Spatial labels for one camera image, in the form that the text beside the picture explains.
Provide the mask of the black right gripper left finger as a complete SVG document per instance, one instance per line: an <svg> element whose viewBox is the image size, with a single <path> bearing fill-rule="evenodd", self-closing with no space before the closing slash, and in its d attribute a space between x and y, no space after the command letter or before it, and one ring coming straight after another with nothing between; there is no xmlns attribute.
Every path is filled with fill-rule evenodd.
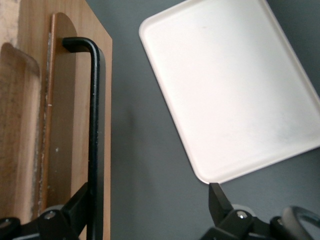
<svg viewBox="0 0 320 240"><path fill-rule="evenodd" d="M85 183L61 209L50 209L37 220L41 240L78 240L87 224L88 184Z"/></svg>

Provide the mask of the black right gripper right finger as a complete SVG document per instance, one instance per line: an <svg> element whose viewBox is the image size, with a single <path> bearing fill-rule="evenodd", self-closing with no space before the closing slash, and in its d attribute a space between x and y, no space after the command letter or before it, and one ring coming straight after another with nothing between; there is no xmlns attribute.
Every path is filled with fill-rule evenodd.
<svg viewBox="0 0 320 240"><path fill-rule="evenodd" d="M208 187L208 206L214 226L203 236L203 240L259 240L253 233L254 217L244 209L235 209L219 183Z"/></svg>

